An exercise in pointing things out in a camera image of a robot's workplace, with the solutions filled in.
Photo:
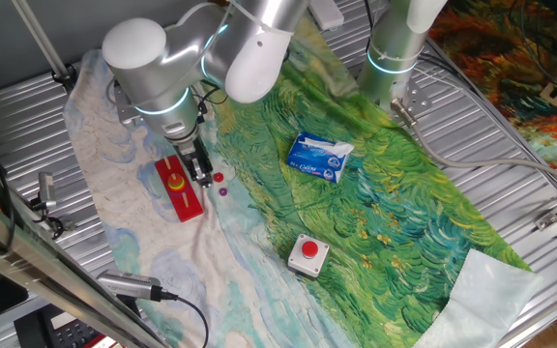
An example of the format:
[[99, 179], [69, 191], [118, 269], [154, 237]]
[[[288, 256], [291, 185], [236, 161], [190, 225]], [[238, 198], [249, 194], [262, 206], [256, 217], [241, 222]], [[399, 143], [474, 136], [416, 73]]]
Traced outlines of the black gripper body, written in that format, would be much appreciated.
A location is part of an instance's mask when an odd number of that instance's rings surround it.
[[190, 174], [190, 160], [192, 158], [209, 160], [205, 146], [198, 135], [192, 135], [186, 139], [172, 139], [171, 143], [182, 164], [188, 169]]

